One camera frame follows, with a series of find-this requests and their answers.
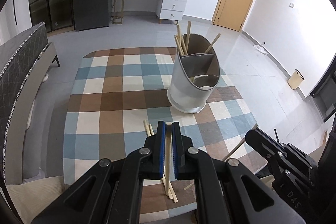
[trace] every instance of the refrigerator door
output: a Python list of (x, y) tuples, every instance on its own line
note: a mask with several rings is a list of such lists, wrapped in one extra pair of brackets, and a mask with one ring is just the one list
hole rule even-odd
[(109, 0), (73, 0), (75, 30), (108, 27)]

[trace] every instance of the gray floor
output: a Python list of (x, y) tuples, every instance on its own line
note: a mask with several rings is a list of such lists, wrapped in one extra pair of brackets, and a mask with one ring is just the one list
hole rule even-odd
[[(187, 22), (180, 21), (186, 32)], [(220, 65), (229, 75), (255, 116), (260, 128), (275, 138), (276, 128), (283, 142), (291, 142), (306, 153), (322, 144), (326, 125), (311, 98), (302, 99), (292, 90), (279, 68), (238, 32), (199, 22), (192, 33), (212, 41), (222, 36), (214, 48)], [(24, 178), (38, 174), (47, 177), (63, 174), (63, 131), (68, 99), (77, 69), (84, 55), (97, 50), (123, 47), (174, 47), (176, 25), (158, 23), (156, 17), (125, 17), (124, 24), (49, 37), (55, 43), (61, 67), (52, 64), (49, 79), (41, 84), (36, 97), (24, 148)], [(190, 223), (190, 214), (157, 223)]]

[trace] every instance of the tile floor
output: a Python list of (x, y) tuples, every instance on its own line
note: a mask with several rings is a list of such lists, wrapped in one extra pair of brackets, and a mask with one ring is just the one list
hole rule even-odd
[[(180, 21), (186, 32), (187, 21)], [(212, 41), (219, 62), (256, 118), (259, 127), (275, 138), (274, 128), (282, 142), (290, 142), (306, 153), (322, 144), (326, 124), (311, 98), (302, 99), (292, 90), (279, 68), (253, 48), (244, 35), (215, 25), (193, 22), (192, 33)], [(154, 16), (129, 16), (124, 24), (110, 24), (81, 32), (71, 31), (49, 37), (55, 43), (60, 68), (52, 64), (49, 79), (41, 84), (36, 97), (33, 119), (26, 134), (24, 178), (38, 174), (63, 174), (63, 130), (67, 103), (75, 76), (84, 55), (97, 50), (124, 47), (174, 47), (176, 25), (158, 23)]]

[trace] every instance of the silver screw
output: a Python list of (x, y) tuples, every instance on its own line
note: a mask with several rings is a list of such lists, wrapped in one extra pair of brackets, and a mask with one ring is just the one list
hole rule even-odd
[(99, 161), (99, 166), (100, 167), (106, 167), (110, 165), (110, 161), (108, 159), (102, 159)]
[(140, 153), (141, 155), (148, 155), (149, 152), (150, 152), (150, 150), (149, 150), (149, 148), (147, 148), (147, 147), (140, 148), (140, 150), (139, 150), (139, 153)]
[(237, 159), (229, 159), (227, 163), (230, 164), (231, 166), (238, 166), (239, 161)]
[(197, 154), (198, 153), (198, 148), (196, 148), (196, 147), (189, 147), (188, 148), (188, 152), (190, 154)]

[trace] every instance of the checkered tablecloth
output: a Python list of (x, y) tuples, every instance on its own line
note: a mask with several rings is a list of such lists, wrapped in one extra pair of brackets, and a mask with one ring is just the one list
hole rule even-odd
[[(85, 56), (70, 96), (64, 130), (64, 182), (74, 183), (99, 159), (119, 160), (143, 147), (143, 120), (156, 132), (158, 121), (179, 122), (195, 147), (222, 159), (256, 123), (229, 77), (196, 114), (179, 112), (167, 99), (176, 48), (140, 47), (96, 51)], [(252, 172), (265, 160), (246, 143), (232, 157)], [(196, 208), (190, 181), (170, 180), (178, 198), (169, 200), (160, 181), (145, 180), (140, 221), (164, 219)]]

